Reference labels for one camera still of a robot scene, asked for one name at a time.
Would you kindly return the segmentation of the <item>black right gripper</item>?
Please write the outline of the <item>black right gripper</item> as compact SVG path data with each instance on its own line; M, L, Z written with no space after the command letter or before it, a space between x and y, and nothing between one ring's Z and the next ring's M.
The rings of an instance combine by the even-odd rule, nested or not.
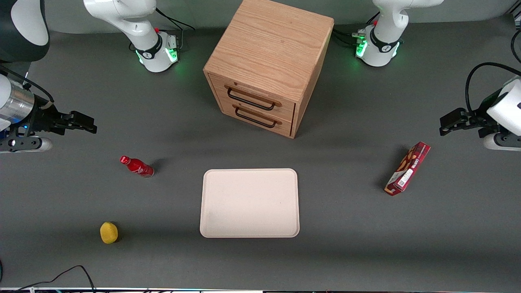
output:
M97 133L97 126L94 124L93 118L77 111L71 111L69 115L70 122L66 119L68 115L59 112L55 106L47 109L37 107L31 112L24 135L35 136L38 132L50 132L63 136L67 129Z

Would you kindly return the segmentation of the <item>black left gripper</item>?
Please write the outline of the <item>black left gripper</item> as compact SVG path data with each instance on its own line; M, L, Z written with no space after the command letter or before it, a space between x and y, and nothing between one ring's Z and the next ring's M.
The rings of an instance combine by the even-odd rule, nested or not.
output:
M446 136L457 130L476 129L478 137L485 139L487 136L497 134L497 122L486 111L467 111L459 107L440 118L440 136Z

